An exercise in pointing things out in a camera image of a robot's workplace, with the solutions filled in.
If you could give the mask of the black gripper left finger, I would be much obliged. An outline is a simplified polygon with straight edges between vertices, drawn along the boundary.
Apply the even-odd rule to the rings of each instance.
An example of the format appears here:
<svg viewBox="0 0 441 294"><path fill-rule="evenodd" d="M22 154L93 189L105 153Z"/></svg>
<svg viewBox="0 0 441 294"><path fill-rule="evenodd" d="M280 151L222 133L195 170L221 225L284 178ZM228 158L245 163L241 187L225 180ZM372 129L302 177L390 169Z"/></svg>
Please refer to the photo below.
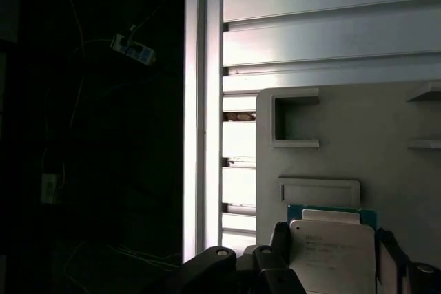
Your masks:
<svg viewBox="0 0 441 294"><path fill-rule="evenodd" d="M173 271L166 293L303 293L289 267L291 234L286 222L275 225L269 245L240 257L223 246L213 246Z"/></svg>

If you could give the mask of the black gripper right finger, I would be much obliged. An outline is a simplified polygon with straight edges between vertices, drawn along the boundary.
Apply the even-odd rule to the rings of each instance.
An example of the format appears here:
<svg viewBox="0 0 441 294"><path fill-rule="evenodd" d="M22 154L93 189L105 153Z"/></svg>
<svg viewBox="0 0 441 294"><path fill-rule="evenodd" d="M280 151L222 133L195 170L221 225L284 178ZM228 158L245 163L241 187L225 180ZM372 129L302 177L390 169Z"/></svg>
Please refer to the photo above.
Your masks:
<svg viewBox="0 0 441 294"><path fill-rule="evenodd" d="M376 276L383 293L440 293L440 269L412 261L391 231L376 231Z"/></svg>

